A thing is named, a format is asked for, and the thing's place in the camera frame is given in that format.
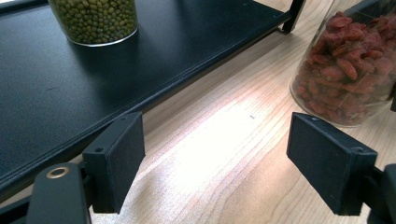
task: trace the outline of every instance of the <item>black clamp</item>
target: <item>black clamp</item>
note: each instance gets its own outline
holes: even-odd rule
[[[368,223],[396,223],[396,164],[380,171],[371,148],[322,119],[293,113],[287,154],[336,215],[358,216],[366,203]]]
[[[0,209],[0,222],[91,223],[91,205],[95,213],[119,213],[145,157],[141,113],[116,119],[82,157],[40,172],[32,196]]]

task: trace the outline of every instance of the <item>black shelf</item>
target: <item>black shelf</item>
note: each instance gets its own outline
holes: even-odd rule
[[[304,1],[286,13],[251,0],[135,3],[137,33],[101,48],[67,41],[41,0],[0,10],[0,202],[118,116],[158,104],[283,23],[289,32]]]

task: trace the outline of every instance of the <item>glass jar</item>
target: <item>glass jar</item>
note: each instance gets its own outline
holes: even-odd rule
[[[389,106],[396,81],[395,2],[333,1],[290,83],[306,112],[359,126]]]
[[[49,0],[67,38],[84,46],[119,43],[137,30],[134,0]]]

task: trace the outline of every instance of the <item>wooden table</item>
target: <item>wooden table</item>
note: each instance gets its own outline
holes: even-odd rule
[[[280,10],[291,1],[262,0]],[[147,157],[119,215],[93,223],[365,223],[332,213],[288,159],[290,79],[329,8],[307,0],[290,35],[275,32],[144,114]],[[343,129],[396,162],[396,114]]]

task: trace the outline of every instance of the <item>screw hole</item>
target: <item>screw hole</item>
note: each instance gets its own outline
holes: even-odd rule
[[[95,150],[95,152],[101,152],[101,151],[103,151],[104,149],[102,148],[102,147],[99,147],[99,148],[97,148],[96,150]]]
[[[353,147],[352,149],[357,151],[357,152],[359,152],[359,153],[364,152],[364,148],[362,148],[362,147]]]
[[[58,168],[55,168],[55,169],[49,171],[47,173],[47,178],[56,179],[56,178],[59,178],[59,177],[62,177],[64,175],[66,175],[67,173],[69,173],[69,168],[67,168],[65,166],[58,167]]]

